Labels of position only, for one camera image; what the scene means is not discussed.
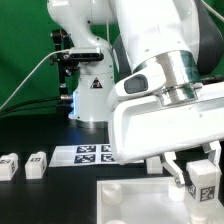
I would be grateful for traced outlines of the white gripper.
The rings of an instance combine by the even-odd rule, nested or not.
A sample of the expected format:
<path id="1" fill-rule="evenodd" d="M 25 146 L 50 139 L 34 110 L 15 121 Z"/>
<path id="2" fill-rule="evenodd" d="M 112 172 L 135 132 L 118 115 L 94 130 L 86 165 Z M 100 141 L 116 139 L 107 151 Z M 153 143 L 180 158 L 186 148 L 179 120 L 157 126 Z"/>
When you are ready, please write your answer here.
<path id="1" fill-rule="evenodd" d="M 109 121 L 113 158 L 120 164 L 160 155 L 162 166 L 185 186 L 175 163 L 180 151 L 202 145 L 208 160 L 218 165 L 224 140 L 224 82 L 197 90 L 196 101 L 164 107 L 154 96 L 119 104 Z"/>

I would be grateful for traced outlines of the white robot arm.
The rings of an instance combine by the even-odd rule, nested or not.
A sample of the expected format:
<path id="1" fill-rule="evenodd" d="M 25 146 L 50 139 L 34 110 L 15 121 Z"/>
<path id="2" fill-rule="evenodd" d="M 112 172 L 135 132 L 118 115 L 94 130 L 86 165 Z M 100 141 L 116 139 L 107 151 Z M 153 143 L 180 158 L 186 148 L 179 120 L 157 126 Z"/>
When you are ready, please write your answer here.
<path id="1" fill-rule="evenodd" d="M 71 119 L 106 123 L 112 155 L 126 164 L 158 156 L 185 183 L 171 152 L 224 139 L 224 81 L 205 85 L 199 65 L 209 18 L 200 0 L 48 0 L 50 17 L 80 64 Z"/>

